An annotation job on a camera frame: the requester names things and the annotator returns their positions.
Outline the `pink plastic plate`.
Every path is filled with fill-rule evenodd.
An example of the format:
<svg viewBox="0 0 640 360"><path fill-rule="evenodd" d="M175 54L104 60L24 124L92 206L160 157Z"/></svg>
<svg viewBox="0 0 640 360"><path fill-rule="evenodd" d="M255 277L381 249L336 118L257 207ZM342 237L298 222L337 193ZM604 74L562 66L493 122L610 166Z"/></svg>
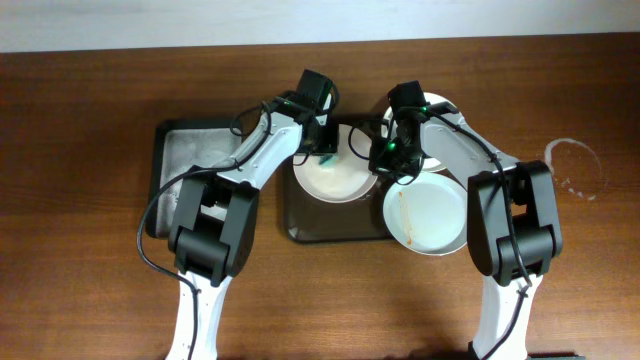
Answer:
<svg viewBox="0 0 640 360"><path fill-rule="evenodd" d="M293 159L294 176L303 190L312 197L328 203L346 203L363 197L377 182L378 177L368 169L368 161L357 157L349 147L361 155L368 153L371 139L363 131L356 129L351 142L348 135L352 127L339 126L337 163L332 167L320 167L321 156L310 156L303 164L304 156L295 155Z"/></svg>

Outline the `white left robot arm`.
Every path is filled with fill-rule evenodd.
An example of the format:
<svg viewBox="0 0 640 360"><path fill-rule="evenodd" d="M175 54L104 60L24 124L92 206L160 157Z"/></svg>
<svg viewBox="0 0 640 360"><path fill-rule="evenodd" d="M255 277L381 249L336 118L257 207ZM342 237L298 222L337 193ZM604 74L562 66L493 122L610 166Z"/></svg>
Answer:
<svg viewBox="0 0 640 360"><path fill-rule="evenodd" d="M250 255L260 191L293 155L336 151L328 117L338 102L334 82L306 70L295 89L255 107L254 129L228 158L180 177L169 249L181 297L169 358L216 358L225 295Z"/></svg>

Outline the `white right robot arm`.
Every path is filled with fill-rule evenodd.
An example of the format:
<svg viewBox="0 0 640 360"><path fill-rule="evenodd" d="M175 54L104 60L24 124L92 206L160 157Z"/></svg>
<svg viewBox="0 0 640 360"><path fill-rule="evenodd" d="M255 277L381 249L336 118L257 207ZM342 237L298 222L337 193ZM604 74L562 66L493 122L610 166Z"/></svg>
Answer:
<svg viewBox="0 0 640 360"><path fill-rule="evenodd" d="M417 81L388 94L391 117L377 135L369 169L413 184L426 157L463 183L466 243L483 279L474 359L526 359L526 334L535 293L559 256L563 239L551 169L522 162L473 130L449 100L426 96Z"/></svg>

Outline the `yellow green sponge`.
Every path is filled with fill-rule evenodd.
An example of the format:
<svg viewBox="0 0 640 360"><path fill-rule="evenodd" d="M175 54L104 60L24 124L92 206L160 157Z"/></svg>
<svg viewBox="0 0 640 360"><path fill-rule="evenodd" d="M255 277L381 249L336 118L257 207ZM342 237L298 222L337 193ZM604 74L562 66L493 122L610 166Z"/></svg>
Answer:
<svg viewBox="0 0 640 360"><path fill-rule="evenodd" d="M339 160L339 157L335 154L326 154L320 157L320 159L318 160L318 165L320 167L332 167L334 166L337 161Z"/></svg>

